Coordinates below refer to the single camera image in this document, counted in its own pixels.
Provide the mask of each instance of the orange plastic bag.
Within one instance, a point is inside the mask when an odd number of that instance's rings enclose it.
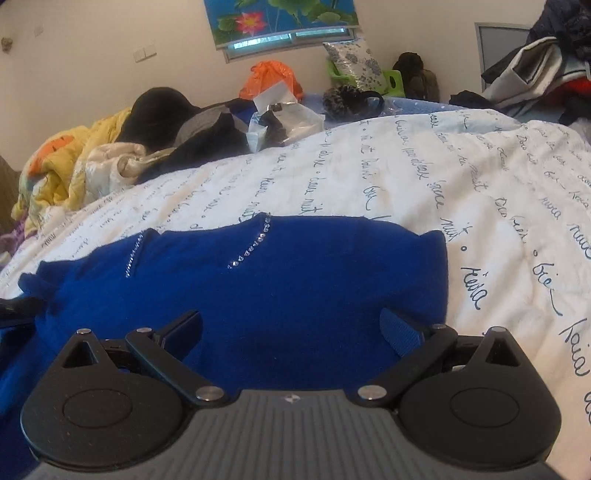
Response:
[[[284,81],[295,98],[300,101],[304,96],[304,90],[296,80],[294,71],[285,63],[277,60],[260,61],[251,68],[252,75],[246,81],[238,96],[245,100],[252,100],[261,92],[272,87],[277,82]]]

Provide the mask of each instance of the orange pattern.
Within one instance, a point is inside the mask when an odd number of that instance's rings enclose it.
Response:
[[[43,145],[35,159],[31,162],[31,166],[29,167],[29,176],[39,175],[42,173],[41,166],[43,165],[43,160],[47,158],[48,155],[52,154],[53,152],[57,152],[60,148],[63,148],[74,140],[74,137],[71,135],[64,135],[62,137],[55,138],[45,145]]]

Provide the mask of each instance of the pink lotus flower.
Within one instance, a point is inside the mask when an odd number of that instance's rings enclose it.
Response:
[[[250,35],[255,35],[267,26],[267,23],[262,19],[262,12],[243,13],[236,19],[236,24],[238,26],[237,30],[240,30],[242,33],[250,33]]]

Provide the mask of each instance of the light switch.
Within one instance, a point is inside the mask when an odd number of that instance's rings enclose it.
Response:
[[[136,63],[138,63],[139,61],[142,61],[146,58],[146,52],[144,51],[143,48],[140,48],[139,50],[136,50],[134,52],[134,60]]]
[[[153,57],[154,55],[156,55],[156,45],[154,45],[153,43],[148,45],[147,47],[144,47],[144,51],[146,54],[146,58],[150,58]]]

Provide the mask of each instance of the yellow comforter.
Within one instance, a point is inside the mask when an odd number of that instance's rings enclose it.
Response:
[[[12,218],[25,221],[25,234],[39,230],[51,205],[76,210],[85,195],[85,164],[99,145],[112,143],[131,109],[95,122],[91,128],[76,127],[49,138],[27,161],[18,185]]]

